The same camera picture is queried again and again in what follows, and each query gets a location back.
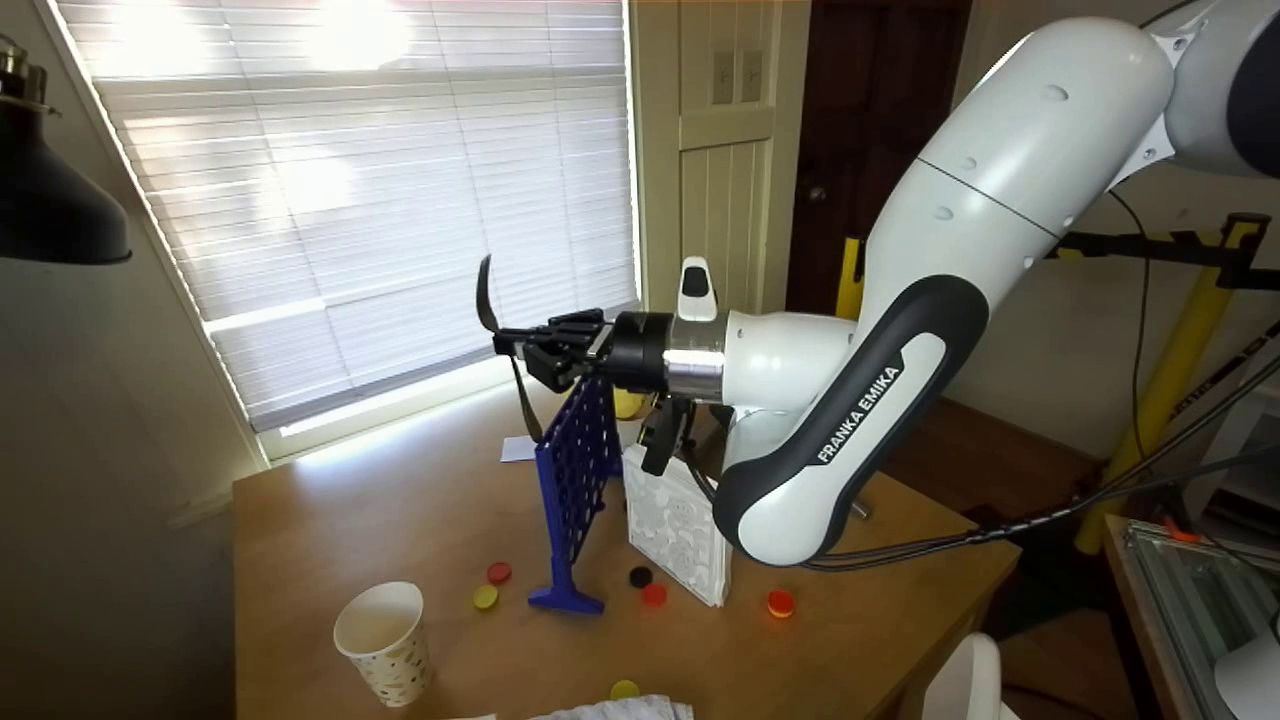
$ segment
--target window blinds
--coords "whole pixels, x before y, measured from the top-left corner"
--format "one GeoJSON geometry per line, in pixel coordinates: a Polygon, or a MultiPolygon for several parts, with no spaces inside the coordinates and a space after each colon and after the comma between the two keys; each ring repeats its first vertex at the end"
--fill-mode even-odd
{"type": "Polygon", "coordinates": [[[54,0],[242,415],[636,298],[618,0],[54,0]]]}

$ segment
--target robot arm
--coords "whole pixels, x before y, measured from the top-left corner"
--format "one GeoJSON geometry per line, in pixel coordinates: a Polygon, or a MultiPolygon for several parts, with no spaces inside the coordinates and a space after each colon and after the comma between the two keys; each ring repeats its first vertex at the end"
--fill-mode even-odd
{"type": "Polygon", "coordinates": [[[1188,2],[1153,29],[1022,36],[889,197],[862,310],[717,310],[704,264],[677,314],[625,310],[588,362],[636,391],[731,406],[721,530],[765,564],[816,560],[993,307],[1125,176],[1168,157],[1280,176],[1280,0],[1188,2]]]}

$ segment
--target white paper cup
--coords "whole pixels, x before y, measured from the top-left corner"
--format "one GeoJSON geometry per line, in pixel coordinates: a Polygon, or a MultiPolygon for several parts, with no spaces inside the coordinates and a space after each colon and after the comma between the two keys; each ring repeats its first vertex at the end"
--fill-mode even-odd
{"type": "Polygon", "coordinates": [[[393,580],[347,598],[330,649],[354,664],[383,708],[407,708],[428,684],[425,591],[393,580]]]}

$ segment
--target yellow pole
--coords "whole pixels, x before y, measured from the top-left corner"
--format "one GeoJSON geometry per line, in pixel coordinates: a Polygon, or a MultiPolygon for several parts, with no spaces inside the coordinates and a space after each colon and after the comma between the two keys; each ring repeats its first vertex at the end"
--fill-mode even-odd
{"type": "MultiPolygon", "coordinates": [[[[1227,223],[1222,243],[1239,246],[1239,238],[1249,233],[1259,233],[1259,223],[1234,219],[1234,223],[1227,223]]],[[[1233,291],[1217,288],[1217,276],[1221,276],[1217,268],[1198,271],[1198,280],[1178,310],[1178,323],[1172,329],[1172,339],[1153,373],[1153,384],[1138,401],[1137,426],[1129,424],[1129,432],[1114,442],[1112,463],[1103,466],[1103,483],[1112,483],[1121,472],[1138,463],[1137,432],[1138,432],[1145,448],[1156,448],[1164,440],[1164,426],[1168,426],[1178,394],[1192,387],[1192,374],[1198,367],[1198,350],[1208,346],[1221,314],[1233,303],[1233,291]]],[[[1085,514],[1085,524],[1076,530],[1076,551],[1095,555],[1103,549],[1103,524],[1114,506],[1121,506],[1121,498],[1109,498],[1085,514]]]]}
{"type": "Polygon", "coordinates": [[[862,238],[842,236],[842,257],[838,257],[838,284],[834,284],[834,314],[854,321],[862,307],[862,238]]]}

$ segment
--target gray wall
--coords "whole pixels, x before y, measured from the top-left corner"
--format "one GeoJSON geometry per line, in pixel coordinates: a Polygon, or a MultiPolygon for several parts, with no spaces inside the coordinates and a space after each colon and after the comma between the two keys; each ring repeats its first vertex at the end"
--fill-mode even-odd
{"type": "MultiPolygon", "coordinates": [[[[1010,47],[1022,33],[1056,16],[1121,16],[1149,18],[1168,0],[971,0],[967,43],[959,59],[959,91],[1010,47]]],[[[1202,176],[1184,169],[1153,169],[1121,197],[1145,216],[1149,233],[1198,229],[1217,233],[1222,211],[1269,211],[1277,223],[1265,238],[1265,264],[1280,257],[1280,179],[1202,176]]],[[[1130,219],[1095,201],[1076,223],[1079,233],[1130,233],[1130,219]]],[[[1197,268],[1153,264],[1153,310],[1145,373],[1164,350],[1197,268]]],[[[964,362],[951,401],[993,411],[1066,448],[1112,455],[1129,424],[1129,387],[1138,314],[1138,259],[1050,259],[1001,303],[993,331],[964,362]]],[[[1249,334],[1280,314],[1280,291],[1234,291],[1202,367],[1217,367],[1249,334]]]]}
{"type": "Polygon", "coordinates": [[[136,259],[0,259],[0,714],[232,714],[226,483],[262,466],[31,0],[49,145],[133,216],[136,259]]]}

